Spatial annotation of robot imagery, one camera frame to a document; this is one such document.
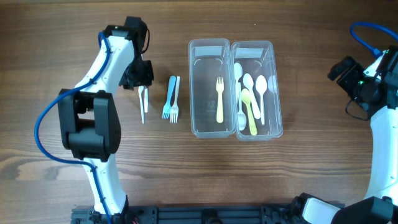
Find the bent white fork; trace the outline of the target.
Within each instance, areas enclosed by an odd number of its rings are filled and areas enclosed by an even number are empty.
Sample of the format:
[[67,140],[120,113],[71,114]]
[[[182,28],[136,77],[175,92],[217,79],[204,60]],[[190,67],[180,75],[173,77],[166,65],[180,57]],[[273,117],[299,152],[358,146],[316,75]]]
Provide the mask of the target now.
[[144,102],[143,102],[143,92],[144,92],[144,86],[139,86],[138,88],[138,94],[139,94],[139,101],[140,101],[140,110],[141,110],[141,120],[142,123],[145,123],[144,119]]

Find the tall white fork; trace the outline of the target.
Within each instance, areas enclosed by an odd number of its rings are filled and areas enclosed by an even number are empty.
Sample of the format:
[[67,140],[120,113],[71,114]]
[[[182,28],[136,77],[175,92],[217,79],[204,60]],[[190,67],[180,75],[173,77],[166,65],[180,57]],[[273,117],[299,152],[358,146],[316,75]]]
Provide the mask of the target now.
[[144,86],[144,112],[147,113],[149,108],[149,89]]

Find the light blue fork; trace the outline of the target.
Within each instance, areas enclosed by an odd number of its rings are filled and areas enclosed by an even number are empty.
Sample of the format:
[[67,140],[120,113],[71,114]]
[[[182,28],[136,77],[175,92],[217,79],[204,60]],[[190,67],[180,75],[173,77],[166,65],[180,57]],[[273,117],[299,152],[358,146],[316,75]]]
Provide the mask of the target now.
[[164,105],[163,111],[162,111],[162,118],[163,119],[168,119],[169,116],[170,116],[171,98],[172,98],[172,95],[173,95],[173,92],[174,92],[176,81],[177,81],[177,78],[175,76],[171,76],[169,78],[166,102],[165,102],[165,105]]

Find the cream white fork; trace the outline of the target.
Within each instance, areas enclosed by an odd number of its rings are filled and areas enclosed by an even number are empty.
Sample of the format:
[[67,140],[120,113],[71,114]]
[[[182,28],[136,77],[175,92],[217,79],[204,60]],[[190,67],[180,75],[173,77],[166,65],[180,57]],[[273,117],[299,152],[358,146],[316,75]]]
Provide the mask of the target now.
[[174,94],[174,103],[170,109],[170,122],[176,123],[178,120],[178,94],[180,87],[180,77],[177,76],[176,86],[175,86],[175,94]]

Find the white spoon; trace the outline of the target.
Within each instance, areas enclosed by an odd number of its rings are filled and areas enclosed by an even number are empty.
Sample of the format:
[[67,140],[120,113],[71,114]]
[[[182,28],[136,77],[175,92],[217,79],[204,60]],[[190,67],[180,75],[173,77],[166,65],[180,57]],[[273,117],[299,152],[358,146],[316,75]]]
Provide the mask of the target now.
[[238,129],[243,131],[246,127],[246,115],[243,113],[242,100],[241,100],[241,84],[237,82],[236,84],[237,94],[238,94]]
[[267,81],[263,75],[259,75],[256,79],[256,90],[260,95],[261,124],[265,125],[264,94],[267,90]]
[[254,91],[253,91],[254,81],[252,79],[252,76],[248,73],[245,73],[243,76],[243,83],[244,83],[244,86],[249,90],[249,93],[250,93],[254,117],[256,119],[260,119],[261,113],[260,113],[258,103],[256,101],[256,97],[255,97]]
[[239,104],[239,89],[240,83],[239,79],[243,75],[243,69],[239,62],[234,63],[234,79],[235,79],[235,87],[236,87],[236,102]]

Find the yellow fork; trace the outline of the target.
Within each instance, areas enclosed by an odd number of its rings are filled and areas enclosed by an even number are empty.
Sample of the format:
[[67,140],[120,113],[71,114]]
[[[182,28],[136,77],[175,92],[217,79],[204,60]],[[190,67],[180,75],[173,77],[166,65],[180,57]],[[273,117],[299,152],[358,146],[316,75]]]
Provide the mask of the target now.
[[218,93],[218,104],[216,111],[216,121],[222,123],[224,120],[223,116],[223,91],[224,91],[224,81],[223,77],[218,77],[216,81],[216,91]]

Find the yellow-green spoon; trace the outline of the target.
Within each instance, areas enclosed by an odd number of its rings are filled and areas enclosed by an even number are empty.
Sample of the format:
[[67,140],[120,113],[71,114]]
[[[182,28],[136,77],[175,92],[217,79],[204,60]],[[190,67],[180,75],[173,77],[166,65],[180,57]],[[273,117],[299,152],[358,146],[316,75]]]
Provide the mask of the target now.
[[251,94],[247,88],[242,89],[241,100],[246,105],[246,111],[249,123],[249,132],[252,136],[255,136],[257,135],[257,128],[254,120],[254,115],[251,109]]

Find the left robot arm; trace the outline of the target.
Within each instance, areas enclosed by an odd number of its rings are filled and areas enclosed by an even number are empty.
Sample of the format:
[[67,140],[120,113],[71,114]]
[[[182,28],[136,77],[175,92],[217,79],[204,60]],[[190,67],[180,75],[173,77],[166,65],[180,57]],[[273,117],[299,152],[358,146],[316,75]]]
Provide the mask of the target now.
[[152,63],[143,56],[150,32],[139,17],[124,25],[108,25],[99,33],[99,53],[71,95],[59,93],[58,116],[62,144],[84,167],[95,204],[93,223],[131,223],[133,213],[116,165],[121,125],[113,96],[118,87],[143,90],[154,81]]

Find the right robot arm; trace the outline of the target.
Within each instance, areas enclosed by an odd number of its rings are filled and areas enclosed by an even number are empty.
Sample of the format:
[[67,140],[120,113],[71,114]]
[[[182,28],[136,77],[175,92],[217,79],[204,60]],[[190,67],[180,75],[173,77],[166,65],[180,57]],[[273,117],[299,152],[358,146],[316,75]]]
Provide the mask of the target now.
[[368,68],[345,57],[328,78],[367,114],[373,135],[369,186],[363,200],[344,208],[301,194],[290,216],[304,223],[397,223],[397,47],[389,46]]

